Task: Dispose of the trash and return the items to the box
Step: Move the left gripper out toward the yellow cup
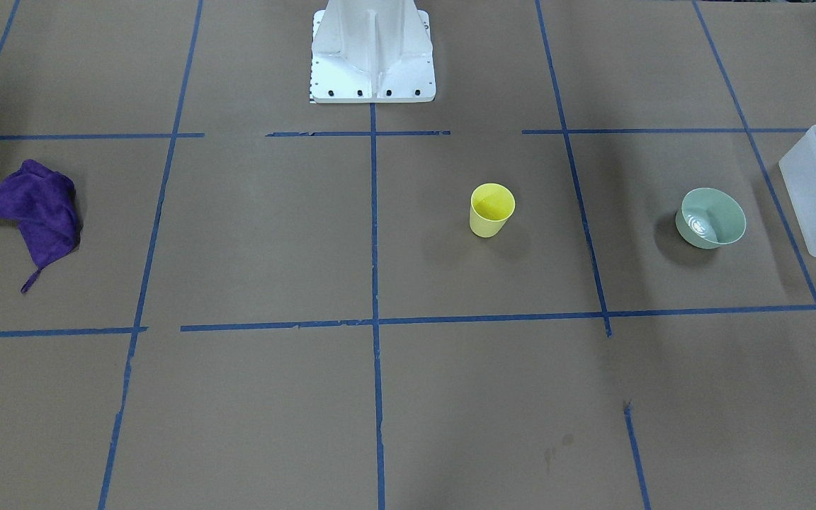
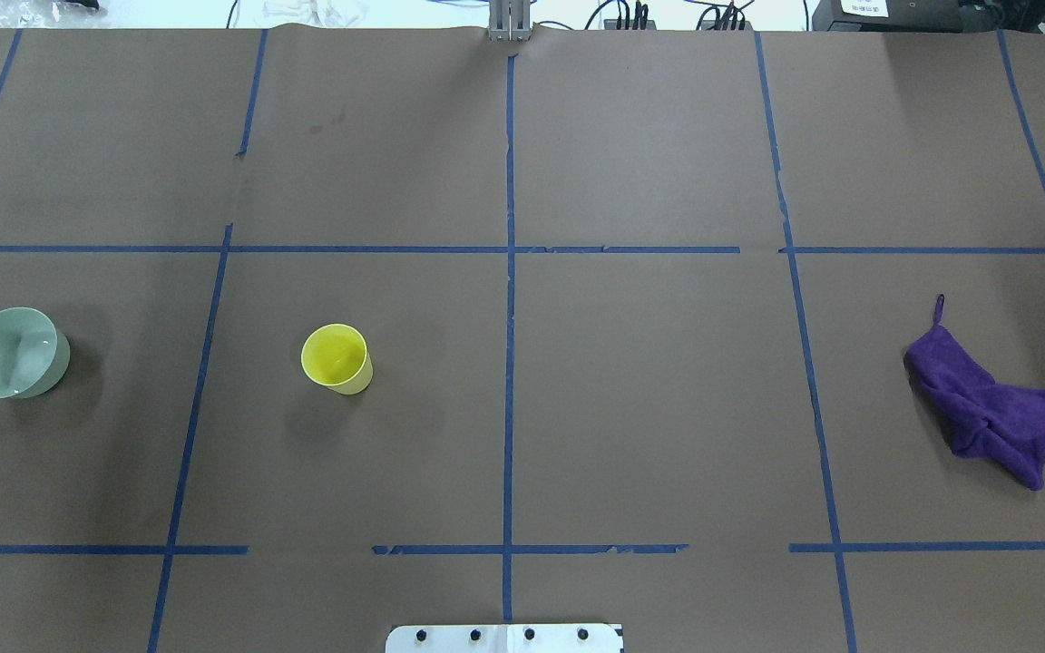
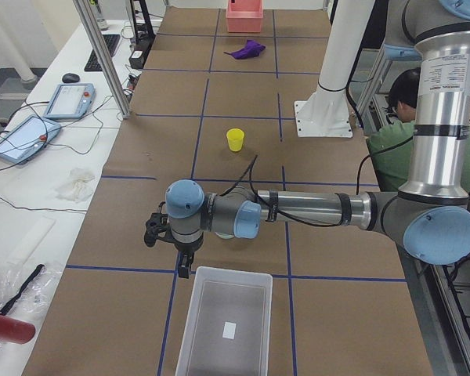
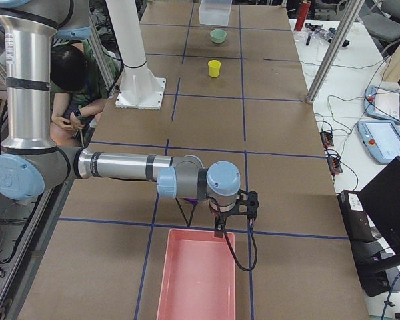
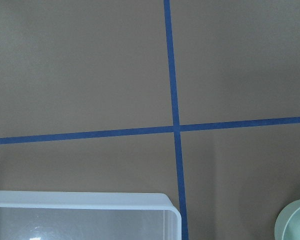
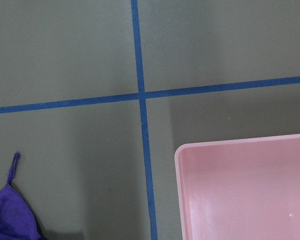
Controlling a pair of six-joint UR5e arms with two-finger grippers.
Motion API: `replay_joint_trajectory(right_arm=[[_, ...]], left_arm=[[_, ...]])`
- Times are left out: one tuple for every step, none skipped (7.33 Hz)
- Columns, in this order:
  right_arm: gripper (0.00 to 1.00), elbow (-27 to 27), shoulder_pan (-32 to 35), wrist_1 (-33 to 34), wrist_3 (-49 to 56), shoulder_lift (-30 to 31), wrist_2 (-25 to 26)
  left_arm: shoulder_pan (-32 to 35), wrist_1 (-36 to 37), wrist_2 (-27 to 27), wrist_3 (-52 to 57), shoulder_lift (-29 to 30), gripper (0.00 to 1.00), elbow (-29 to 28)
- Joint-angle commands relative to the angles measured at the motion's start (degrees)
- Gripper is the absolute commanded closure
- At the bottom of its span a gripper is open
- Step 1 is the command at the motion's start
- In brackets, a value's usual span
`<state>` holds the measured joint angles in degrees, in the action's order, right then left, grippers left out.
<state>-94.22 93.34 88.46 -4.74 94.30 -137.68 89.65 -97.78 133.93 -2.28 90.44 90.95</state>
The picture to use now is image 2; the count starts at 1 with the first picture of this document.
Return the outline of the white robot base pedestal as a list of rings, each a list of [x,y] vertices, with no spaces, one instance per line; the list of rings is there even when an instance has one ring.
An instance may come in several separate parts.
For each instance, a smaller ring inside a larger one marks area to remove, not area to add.
[[[623,652],[622,627],[606,623],[403,625],[386,652]]]

